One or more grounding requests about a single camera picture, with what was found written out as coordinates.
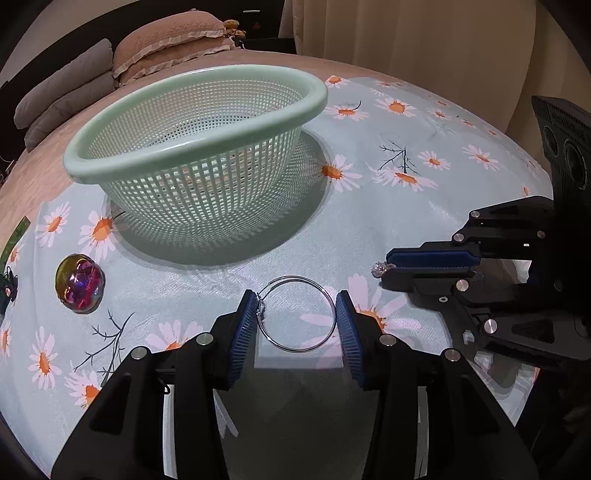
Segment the daisy print blue cloth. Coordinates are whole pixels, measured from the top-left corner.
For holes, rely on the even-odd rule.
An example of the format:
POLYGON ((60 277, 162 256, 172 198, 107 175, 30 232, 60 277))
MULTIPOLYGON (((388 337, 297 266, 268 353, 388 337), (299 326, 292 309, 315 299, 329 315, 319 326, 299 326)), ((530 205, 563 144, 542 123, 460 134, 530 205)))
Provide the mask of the daisy print blue cloth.
POLYGON ((449 239, 473 209, 552 193, 509 138, 405 83, 335 81, 304 133, 322 150, 304 201, 222 248, 153 242, 95 186, 71 183, 41 204, 8 261, 19 287, 1 326, 1 411, 43 472, 131 348, 177 348, 245 290, 295 274, 267 298, 269 334, 218 397, 231 475, 359 478, 376 398, 342 365, 329 299, 346 290, 388 333, 439 353, 452 341, 442 318, 383 289, 370 267, 393 247, 449 239), (57 267, 77 253, 106 279, 89 314, 55 291, 57 267))

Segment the iridescent round hair clip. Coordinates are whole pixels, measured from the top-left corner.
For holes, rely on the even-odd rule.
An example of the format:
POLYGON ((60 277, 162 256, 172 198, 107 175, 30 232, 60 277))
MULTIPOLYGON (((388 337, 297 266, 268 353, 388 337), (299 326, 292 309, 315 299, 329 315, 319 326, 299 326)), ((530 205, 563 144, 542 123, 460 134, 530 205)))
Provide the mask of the iridescent round hair clip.
POLYGON ((76 314, 89 314, 98 308, 105 284, 100 266, 81 253, 65 257, 55 273, 58 300, 76 314))

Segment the mint green plastic basket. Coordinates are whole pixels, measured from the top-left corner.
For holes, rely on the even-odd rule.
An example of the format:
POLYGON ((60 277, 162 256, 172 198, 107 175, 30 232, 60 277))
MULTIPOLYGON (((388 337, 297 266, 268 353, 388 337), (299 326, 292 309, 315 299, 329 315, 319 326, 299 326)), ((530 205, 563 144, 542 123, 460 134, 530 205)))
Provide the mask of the mint green plastic basket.
POLYGON ((327 103, 325 84, 293 68, 186 72, 91 118, 63 165, 73 181, 100 187, 145 238, 217 248, 301 205, 322 158, 303 128, 327 103))

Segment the cream curtain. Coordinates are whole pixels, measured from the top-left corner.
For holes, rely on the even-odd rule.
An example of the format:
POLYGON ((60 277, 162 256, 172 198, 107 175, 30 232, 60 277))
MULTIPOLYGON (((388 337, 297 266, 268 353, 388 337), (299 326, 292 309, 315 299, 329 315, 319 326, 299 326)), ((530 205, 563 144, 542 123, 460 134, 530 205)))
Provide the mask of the cream curtain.
POLYGON ((534 95, 590 107, 590 71, 539 1, 287 1, 301 55, 409 81, 466 108, 534 156, 534 95))

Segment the lower beige pillow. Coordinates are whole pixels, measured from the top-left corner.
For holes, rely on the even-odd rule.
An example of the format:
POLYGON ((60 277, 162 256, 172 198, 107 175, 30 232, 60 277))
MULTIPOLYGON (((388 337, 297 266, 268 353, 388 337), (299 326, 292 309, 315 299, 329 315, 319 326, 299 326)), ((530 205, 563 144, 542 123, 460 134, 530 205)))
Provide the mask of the lower beige pillow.
POLYGON ((143 57, 130 65, 125 71, 118 74, 116 79, 121 85, 126 85, 139 78, 185 63, 189 60, 232 49, 235 49, 235 42, 230 38, 218 37, 193 40, 166 47, 143 57))

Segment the beige pillow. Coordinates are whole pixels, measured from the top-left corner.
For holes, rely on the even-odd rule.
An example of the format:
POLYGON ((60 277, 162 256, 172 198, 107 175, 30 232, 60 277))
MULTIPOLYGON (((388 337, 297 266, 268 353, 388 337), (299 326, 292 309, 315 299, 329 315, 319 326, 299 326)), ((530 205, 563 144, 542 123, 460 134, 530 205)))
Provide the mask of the beige pillow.
POLYGON ((130 65, 125 71, 118 74, 116 79, 121 85, 126 85, 139 78, 185 63, 189 60, 232 49, 235 49, 235 42, 230 38, 218 37, 193 40, 166 47, 143 57, 130 65))
POLYGON ((221 20, 204 11, 190 10, 152 21, 128 34, 116 47, 113 77, 122 75, 142 58, 190 41, 221 38, 226 33, 221 20))

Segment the brown teddy bear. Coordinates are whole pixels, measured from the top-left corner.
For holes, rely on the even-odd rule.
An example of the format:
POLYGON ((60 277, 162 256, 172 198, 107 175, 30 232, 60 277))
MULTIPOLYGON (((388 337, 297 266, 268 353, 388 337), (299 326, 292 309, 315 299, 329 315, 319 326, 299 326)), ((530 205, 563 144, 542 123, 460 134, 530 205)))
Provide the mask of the brown teddy bear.
POLYGON ((246 37, 245 31, 239 28, 238 20, 228 19, 224 23, 225 36, 232 39, 243 40, 246 37))

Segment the grey folded quilt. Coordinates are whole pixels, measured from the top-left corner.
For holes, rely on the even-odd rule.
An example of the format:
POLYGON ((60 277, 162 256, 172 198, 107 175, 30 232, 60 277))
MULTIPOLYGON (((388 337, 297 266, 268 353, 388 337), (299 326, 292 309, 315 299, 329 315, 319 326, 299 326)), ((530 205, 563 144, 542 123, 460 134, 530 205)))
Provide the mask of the grey folded quilt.
POLYGON ((57 127, 115 90, 113 51, 104 38, 29 91, 16 107, 14 123, 25 129, 34 150, 57 127))

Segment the upper beige pillow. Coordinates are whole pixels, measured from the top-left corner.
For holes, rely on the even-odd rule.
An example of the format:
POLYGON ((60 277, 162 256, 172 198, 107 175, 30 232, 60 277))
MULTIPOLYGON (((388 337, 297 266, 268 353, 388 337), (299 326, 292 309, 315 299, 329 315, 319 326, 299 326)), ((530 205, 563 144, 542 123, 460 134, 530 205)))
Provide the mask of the upper beige pillow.
POLYGON ((204 11, 190 10, 152 21, 128 34, 116 47, 113 77, 122 75, 142 58, 190 41, 221 38, 226 33, 221 20, 204 11))

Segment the teal capsule keychain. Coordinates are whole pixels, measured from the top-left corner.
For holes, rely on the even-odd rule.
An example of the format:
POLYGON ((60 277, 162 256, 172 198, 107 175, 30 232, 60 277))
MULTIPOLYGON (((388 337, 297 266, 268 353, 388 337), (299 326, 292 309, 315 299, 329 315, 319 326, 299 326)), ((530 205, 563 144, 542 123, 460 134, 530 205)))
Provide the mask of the teal capsule keychain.
POLYGON ((10 267, 0 276, 0 315, 5 316, 8 305, 14 302, 18 293, 18 277, 10 267))

